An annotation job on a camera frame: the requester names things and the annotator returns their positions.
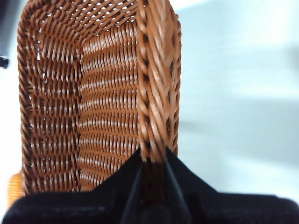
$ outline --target black plastic piece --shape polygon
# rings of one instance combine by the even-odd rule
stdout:
[[[0,56],[0,68],[7,69],[8,59]]]
[[[170,150],[165,164],[165,202],[144,206],[140,151],[89,193],[44,193],[19,199],[3,224],[299,224],[299,208],[288,199],[218,193]]]

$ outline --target white background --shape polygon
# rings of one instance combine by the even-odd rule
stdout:
[[[0,70],[0,217],[21,168],[16,2]],[[299,202],[299,0],[171,2],[183,32],[179,158],[218,191]]]

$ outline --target wicker basket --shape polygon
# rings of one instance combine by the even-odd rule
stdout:
[[[92,190],[139,147],[178,151],[168,0],[30,0],[18,29],[23,191]]]

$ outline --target brown wicker basket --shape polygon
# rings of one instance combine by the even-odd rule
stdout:
[[[168,0],[29,0],[18,29],[23,191],[92,190],[139,147],[178,151]]]

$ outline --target woven strand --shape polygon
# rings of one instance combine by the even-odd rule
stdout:
[[[138,13],[138,130],[142,160],[163,162],[177,150],[179,73],[177,19],[168,0],[140,0]]]

